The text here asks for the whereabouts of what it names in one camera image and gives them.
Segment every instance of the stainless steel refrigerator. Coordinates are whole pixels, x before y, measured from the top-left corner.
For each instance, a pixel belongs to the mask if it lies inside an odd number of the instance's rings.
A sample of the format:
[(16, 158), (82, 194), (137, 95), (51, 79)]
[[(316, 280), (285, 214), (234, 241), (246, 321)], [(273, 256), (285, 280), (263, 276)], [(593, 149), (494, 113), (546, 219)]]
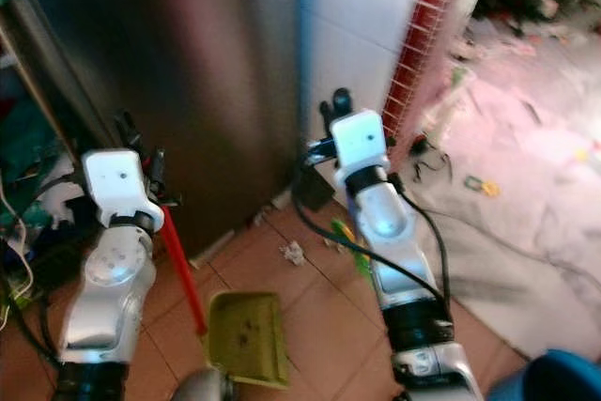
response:
[(28, 2), (39, 60), (98, 140), (116, 141), (112, 117), (125, 108), (165, 147), (189, 256), (285, 188), (299, 129), (297, 0)]

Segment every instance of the white wall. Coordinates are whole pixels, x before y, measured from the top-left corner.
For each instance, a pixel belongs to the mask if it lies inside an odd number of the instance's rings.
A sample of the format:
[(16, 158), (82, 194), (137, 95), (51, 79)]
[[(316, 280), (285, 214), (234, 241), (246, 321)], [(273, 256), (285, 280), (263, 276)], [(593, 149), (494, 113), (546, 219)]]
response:
[(356, 107), (380, 111), (414, 0), (301, 0), (302, 103), (311, 139), (324, 135), (317, 106), (346, 86)]

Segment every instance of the white cable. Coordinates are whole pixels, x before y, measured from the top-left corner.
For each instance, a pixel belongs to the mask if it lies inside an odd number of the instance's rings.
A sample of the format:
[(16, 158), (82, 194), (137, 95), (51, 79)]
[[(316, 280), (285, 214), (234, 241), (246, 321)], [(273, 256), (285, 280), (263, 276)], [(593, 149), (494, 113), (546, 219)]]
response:
[[(14, 252), (17, 254), (19, 259), (21, 260), (21, 263), (23, 263), (23, 266), (25, 267), (25, 271), (27, 271), (27, 282), (24, 283), (20, 288), (17, 288), (15, 290), (15, 292), (13, 292), (13, 294), (11, 295), (12, 299), (14, 299), (16, 301), (23, 294), (27, 293), (29, 288), (31, 288), (31, 285), (34, 283), (34, 273), (33, 273), (33, 271), (31, 271), (31, 267), (29, 267), (29, 263), (27, 263), (27, 260), (25, 259), (25, 256), (24, 256), (25, 240), (27, 239), (27, 228), (25, 227), (25, 223), (23, 222), (21, 217), (17, 215), (17, 212), (14, 210), (14, 208), (8, 203), (7, 197), (4, 194), (4, 186), (2, 183), (2, 171), (1, 170), (0, 170), (0, 200), (2, 200), (2, 204), (4, 204), (4, 206), (7, 208), (8, 212), (17, 220), (17, 222), (19, 223), (19, 227), (21, 228), (21, 237), (19, 239), (19, 247), (18, 247), (18, 249), (15, 249)], [(7, 325), (9, 311), (10, 311), (10, 307), (6, 306), (4, 317), (2, 318), (2, 324), (0, 324), (0, 331), (3, 330), (5, 328), (5, 326)]]

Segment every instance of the terracotta tile floor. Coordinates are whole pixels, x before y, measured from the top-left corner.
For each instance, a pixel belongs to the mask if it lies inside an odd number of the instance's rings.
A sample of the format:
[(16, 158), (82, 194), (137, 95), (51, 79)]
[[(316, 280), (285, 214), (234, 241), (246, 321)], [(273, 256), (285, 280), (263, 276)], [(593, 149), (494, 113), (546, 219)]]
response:
[[(326, 224), (341, 215), (341, 208), (331, 204), (315, 220)], [(303, 267), (294, 267), (279, 252), (292, 239), (305, 250), (308, 262)], [(266, 223), (237, 235), (194, 278), (205, 304), (214, 293), (228, 289), (280, 295), (290, 388), (242, 387), (242, 401), (389, 401), (398, 393), (374, 293), (355, 271), (350, 255), (327, 248), (291, 208), (275, 211)], [(53, 294), (50, 324), (55, 337), (73, 289), (71, 284)], [(25, 317), (33, 325), (31, 310)], [(484, 392), (525, 363), (456, 302), (453, 312), (457, 338)], [(54, 370), (26, 345), (13, 324), (2, 332), (0, 355), (0, 400), (48, 399)], [(147, 298), (126, 400), (165, 401), (178, 380), (204, 365), (183, 292), (171, 263), (163, 260)]]

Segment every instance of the dustpan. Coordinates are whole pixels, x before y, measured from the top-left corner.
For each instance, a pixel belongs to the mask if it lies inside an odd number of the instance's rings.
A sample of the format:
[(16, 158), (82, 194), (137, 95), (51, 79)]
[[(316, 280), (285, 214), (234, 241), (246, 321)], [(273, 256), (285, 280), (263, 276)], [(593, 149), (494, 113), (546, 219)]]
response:
[(280, 302), (274, 293), (216, 295), (205, 349), (210, 364), (236, 382), (288, 386)]

